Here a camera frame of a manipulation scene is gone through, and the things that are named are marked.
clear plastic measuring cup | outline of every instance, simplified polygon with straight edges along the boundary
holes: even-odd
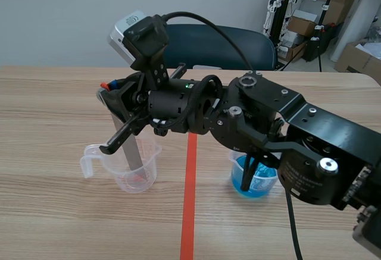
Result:
[[[89,145],[85,148],[80,160],[81,169],[85,178],[93,176],[93,160],[100,160],[102,166],[114,177],[119,187],[128,193],[140,193],[149,189],[157,176],[156,157],[161,147],[153,138],[141,133],[136,136],[140,157],[143,166],[131,170],[122,147],[112,155],[103,154],[99,146]]]
[[[252,178],[250,188],[247,192],[241,191],[241,183],[243,176],[243,166],[245,163],[246,154],[236,151],[230,151],[229,160],[233,162],[232,167],[232,183],[234,188],[244,196],[250,198],[259,198],[267,195],[278,180],[275,169],[267,168],[262,163],[259,163],[257,170]]]

cup handle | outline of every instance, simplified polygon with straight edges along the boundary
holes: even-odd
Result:
[[[91,178],[94,175],[93,159],[102,159],[102,157],[99,155],[85,155],[79,161],[84,178]]]

wooden table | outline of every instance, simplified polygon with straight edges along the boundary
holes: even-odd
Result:
[[[100,167],[85,180],[83,148],[113,133],[95,98],[100,82],[127,68],[3,67],[0,70],[0,259],[179,259],[186,134],[157,137],[158,177],[146,192],[122,192]],[[224,83],[241,71],[218,74]],[[319,107],[381,132],[381,88],[342,73],[264,73]],[[198,136],[195,259],[295,259],[285,193],[242,198],[230,184],[229,151]],[[357,212],[294,199],[304,259],[376,259],[351,237]]]

floor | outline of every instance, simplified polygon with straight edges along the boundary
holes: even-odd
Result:
[[[329,59],[329,55],[332,50],[333,50],[333,47],[330,45],[327,51],[323,55],[321,55],[321,70],[323,72],[337,73],[337,71],[334,69],[336,63],[332,62]],[[285,68],[285,71],[316,71],[318,72],[319,61],[317,58],[311,62],[306,62],[304,59],[299,59],[296,62],[292,62],[291,64],[289,64],[287,68]]]

chair backrest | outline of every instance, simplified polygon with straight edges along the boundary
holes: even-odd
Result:
[[[277,54],[271,40],[261,33],[219,26],[241,48],[254,70],[273,71]],[[247,70],[234,48],[213,28],[199,24],[167,26],[169,45],[164,53],[168,68],[184,62],[187,68],[195,65],[219,67],[224,70]]]

